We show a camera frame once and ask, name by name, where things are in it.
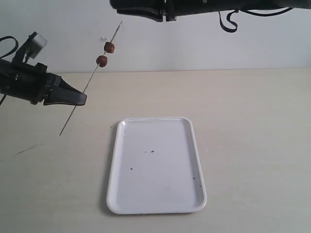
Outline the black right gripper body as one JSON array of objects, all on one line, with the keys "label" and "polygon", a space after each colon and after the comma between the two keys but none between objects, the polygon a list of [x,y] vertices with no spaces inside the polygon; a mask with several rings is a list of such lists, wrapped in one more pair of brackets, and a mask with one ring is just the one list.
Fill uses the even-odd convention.
[{"label": "black right gripper body", "polygon": [[167,0],[165,1],[164,16],[167,22],[176,21],[179,16],[197,15],[218,12],[214,0]]}]

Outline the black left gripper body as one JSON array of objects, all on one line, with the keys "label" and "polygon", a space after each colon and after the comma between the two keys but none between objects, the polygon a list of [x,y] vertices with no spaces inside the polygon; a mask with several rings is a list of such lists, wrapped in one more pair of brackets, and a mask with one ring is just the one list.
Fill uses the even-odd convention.
[{"label": "black left gripper body", "polygon": [[46,72],[41,63],[31,66],[25,63],[14,64],[0,60],[0,93],[6,96],[27,100],[36,105],[47,100],[59,86],[61,77]]}]

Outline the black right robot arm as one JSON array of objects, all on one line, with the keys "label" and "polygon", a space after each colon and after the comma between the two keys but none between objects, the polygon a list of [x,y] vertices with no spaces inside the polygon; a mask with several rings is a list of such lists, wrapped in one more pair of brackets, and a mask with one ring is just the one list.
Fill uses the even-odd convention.
[{"label": "black right robot arm", "polygon": [[162,22],[176,17],[228,10],[310,9],[309,0],[111,0],[118,14],[140,16]]}]

